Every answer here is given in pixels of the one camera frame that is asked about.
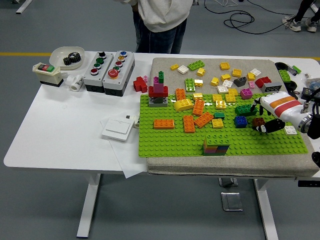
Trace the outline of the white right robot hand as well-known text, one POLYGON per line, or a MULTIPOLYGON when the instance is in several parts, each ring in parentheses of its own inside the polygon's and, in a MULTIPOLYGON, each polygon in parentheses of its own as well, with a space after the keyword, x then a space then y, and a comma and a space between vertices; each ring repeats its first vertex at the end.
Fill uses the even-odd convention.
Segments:
POLYGON ((303 105, 285 91, 256 98, 250 110, 253 111, 256 105, 260 105, 260 115, 266 110, 268 115, 275 117, 263 125, 253 128, 258 132, 273 133, 282 130, 286 123, 291 123, 301 133, 308 133, 311 130, 313 115, 311 112, 304 110, 303 105))

